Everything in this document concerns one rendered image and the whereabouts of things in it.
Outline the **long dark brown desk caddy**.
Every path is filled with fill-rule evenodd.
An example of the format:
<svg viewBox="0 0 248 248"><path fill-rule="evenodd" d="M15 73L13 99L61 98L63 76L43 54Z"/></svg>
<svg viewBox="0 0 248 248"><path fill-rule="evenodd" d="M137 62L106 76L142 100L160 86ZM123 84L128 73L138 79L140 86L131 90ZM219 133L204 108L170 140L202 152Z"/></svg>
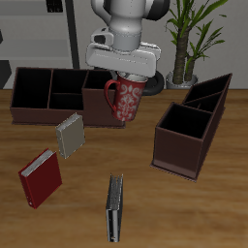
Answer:
<svg viewBox="0 0 248 248"><path fill-rule="evenodd" d="M58 125L77 113L86 127L123 128L109 107L115 87L104 95L112 78L106 70L18 68L10 105L13 122Z"/></svg>

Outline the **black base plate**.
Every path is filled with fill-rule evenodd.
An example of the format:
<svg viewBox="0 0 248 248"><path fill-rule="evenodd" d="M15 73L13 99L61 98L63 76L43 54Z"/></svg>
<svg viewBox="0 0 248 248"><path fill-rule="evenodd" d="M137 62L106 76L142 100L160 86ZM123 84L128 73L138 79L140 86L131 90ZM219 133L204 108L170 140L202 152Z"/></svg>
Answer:
<svg viewBox="0 0 248 248"><path fill-rule="evenodd" d="M143 96L154 96L159 94L165 86L165 80L161 73L156 72L154 77L150 77L143 89Z"/></svg>

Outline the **pot plant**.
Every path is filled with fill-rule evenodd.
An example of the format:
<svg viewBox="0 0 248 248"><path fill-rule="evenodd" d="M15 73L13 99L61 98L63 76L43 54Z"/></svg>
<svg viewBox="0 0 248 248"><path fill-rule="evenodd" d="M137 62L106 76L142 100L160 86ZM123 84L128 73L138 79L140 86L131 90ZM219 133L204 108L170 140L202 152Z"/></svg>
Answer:
<svg viewBox="0 0 248 248"><path fill-rule="evenodd" d="M170 30L170 33L176 51L173 71L166 77L167 88L187 89L196 84L198 78L193 75L195 62L200 58L207 58L205 52L209 48L224 42L218 40L222 27L207 37L212 20L202 26L199 23L228 0L216 0L213 3L206 0L198 10L195 9L195 2L196 0L176 0L176 11L170 10L172 18L167 21L167 25L171 23L174 27L174 31Z"/></svg>

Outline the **grey shelf unit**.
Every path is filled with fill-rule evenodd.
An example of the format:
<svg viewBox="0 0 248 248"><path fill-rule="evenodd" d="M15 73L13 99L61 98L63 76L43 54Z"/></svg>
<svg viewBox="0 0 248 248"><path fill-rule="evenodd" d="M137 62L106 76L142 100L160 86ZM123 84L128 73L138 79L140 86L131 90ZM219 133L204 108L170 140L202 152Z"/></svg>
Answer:
<svg viewBox="0 0 248 248"><path fill-rule="evenodd" d="M74 0L0 0L0 60L78 69Z"/></svg>

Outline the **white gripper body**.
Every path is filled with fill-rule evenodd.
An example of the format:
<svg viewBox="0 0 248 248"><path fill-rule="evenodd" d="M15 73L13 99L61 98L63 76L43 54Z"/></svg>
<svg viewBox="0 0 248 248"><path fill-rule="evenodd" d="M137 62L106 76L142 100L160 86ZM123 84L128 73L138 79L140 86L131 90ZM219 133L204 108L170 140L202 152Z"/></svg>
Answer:
<svg viewBox="0 0 248 248"><path fill-rule="evenodd" d="M158 46L144 42L131 52L118 52L110 46L91 43L86 51L86 63L93 67L152 78L160 54Z"/></svg>

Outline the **black book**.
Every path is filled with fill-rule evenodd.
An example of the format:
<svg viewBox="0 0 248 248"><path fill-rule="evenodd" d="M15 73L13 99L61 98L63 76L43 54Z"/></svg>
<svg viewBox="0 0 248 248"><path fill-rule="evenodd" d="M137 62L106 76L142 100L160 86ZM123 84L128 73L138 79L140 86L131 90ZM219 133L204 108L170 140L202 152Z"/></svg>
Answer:
<svg viewBox="0 0 248 248"><path fill-rule="evenodd" d="M123 176L110 176L108 198L106 204L106 220L108 241L118 242L120 239L123 208Z"/></svg>

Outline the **red book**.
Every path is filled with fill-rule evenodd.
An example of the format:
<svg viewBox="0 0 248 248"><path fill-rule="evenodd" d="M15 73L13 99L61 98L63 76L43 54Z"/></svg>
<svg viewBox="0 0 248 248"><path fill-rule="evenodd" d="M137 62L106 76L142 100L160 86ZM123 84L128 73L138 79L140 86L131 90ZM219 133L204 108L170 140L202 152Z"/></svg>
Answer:
<svg viewBox="0 0 248 248"><path fill-rule="evenodd" d="M61 184L56 153L45 149L18 172L28 204L38 208Z"/></svg>

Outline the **narrow dark brown desk caddy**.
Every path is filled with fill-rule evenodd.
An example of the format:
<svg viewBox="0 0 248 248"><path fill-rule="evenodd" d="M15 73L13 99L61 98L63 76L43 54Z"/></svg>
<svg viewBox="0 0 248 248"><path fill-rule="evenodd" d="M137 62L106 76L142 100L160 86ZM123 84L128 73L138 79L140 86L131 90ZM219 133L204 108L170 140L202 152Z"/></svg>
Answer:
<svg viewBox="0 0 248 248"><path fill-rule="evenodd" d="M233 74L193 85L171 103L155 128L151 167L197 181L224 113Z"/></svg>

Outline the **red patterned mug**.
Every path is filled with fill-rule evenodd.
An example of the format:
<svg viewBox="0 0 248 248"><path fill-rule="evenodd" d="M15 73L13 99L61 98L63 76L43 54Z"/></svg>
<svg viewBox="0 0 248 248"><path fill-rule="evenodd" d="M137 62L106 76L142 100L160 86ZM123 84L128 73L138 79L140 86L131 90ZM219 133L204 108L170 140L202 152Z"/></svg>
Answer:
<svg viewBox="0 0 248 248"><path fill-rule="evenodd" d="M104 88L104 95L111 114L120 121L133 121L148 77L123 72L117 73L117 79L110 79ZM109 87L115 85L113 103L109 100Z"/></svg>

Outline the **grey book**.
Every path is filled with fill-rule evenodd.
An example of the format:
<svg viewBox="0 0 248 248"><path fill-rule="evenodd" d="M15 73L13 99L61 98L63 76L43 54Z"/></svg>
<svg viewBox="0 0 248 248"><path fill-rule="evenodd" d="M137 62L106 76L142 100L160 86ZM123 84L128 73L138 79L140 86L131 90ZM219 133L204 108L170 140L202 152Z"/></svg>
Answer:
<svg viewBox="0 0 248 248"><path fill-rule="evenodd" d="M85 143L82 116L76 112L55 127L60 155L67 159Z"/></svg>

